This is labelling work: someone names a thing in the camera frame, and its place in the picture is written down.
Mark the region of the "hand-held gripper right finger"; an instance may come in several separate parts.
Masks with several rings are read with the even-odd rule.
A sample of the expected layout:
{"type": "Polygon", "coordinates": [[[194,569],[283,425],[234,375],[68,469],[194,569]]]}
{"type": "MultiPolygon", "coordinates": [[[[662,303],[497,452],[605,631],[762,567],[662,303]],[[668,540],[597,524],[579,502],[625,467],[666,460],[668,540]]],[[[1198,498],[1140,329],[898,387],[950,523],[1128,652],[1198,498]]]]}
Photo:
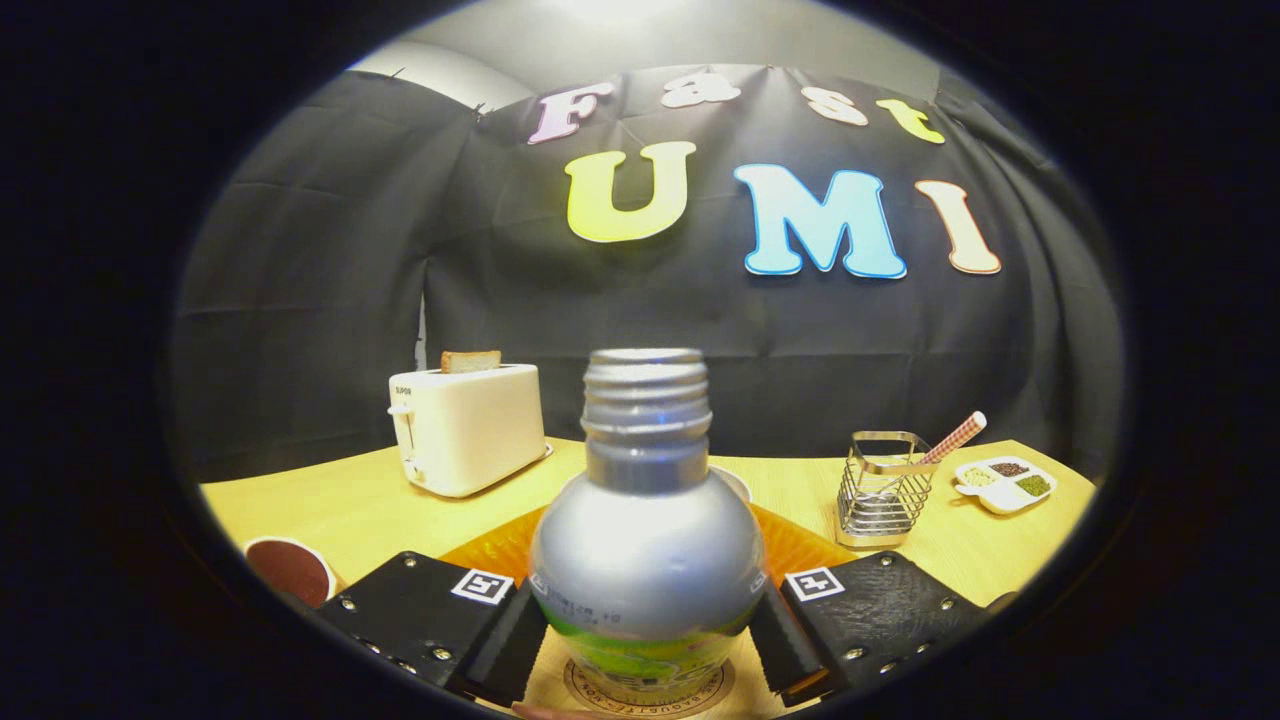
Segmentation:
{"type": "Polygon", "coordinates": [[[769,691],[787,708],[867,694],[1004,611],[1015,592],[978,605],[895,551],[855,559],[758,505],[765,589],[749,623],[769,691]]]}

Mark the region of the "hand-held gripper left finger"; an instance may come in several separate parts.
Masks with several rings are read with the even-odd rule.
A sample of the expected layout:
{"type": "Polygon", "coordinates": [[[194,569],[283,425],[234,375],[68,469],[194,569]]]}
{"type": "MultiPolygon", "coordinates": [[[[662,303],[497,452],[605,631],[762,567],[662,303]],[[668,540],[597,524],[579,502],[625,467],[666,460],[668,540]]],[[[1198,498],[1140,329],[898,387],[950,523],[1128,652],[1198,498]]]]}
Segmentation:
{"type": "Polygon", "coordinates": [[[527,579],[540,510],[440,557],[402,551],[316,616],[419,682],[511,707],[535,697],[548,623],[527,579]]]}

